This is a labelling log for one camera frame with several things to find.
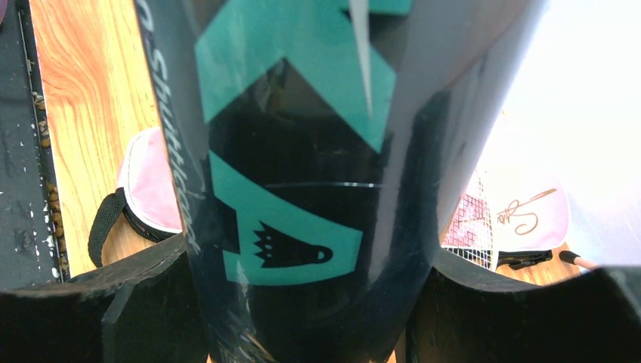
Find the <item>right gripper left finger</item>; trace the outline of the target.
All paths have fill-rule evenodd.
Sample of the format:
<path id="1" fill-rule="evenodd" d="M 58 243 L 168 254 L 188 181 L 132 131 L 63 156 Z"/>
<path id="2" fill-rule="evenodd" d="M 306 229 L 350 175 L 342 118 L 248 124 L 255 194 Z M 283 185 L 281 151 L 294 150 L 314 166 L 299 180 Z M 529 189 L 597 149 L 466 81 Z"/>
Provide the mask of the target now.
<path id="1" fill-rule="evenodd" d="M 1 293 L 3 362 L 205 362 L 207 357 L 182 236 L 62 284 Z"/>

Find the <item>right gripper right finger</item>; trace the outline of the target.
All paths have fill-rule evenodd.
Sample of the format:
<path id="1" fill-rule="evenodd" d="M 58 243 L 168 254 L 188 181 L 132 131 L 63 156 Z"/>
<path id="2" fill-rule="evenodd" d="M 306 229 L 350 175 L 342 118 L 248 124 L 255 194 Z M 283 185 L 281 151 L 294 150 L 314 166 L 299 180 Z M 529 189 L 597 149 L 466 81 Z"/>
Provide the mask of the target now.
<path id="1" fill-rule="evenodd" d="M 638 362 L 640 269 L 540 287 L 438 253 L 407 326 L 408 362 Z"/>

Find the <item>black shuttlecock tube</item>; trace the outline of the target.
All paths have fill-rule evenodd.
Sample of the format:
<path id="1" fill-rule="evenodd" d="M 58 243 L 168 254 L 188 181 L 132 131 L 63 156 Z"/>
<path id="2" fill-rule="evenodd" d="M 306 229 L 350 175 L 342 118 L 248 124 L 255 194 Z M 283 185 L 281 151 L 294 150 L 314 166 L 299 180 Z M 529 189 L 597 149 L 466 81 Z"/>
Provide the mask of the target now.
<path id="1" fill-rule="evenodd" d="M 136 1 L 209 354 L 384 362 L 545 1 Z"/>

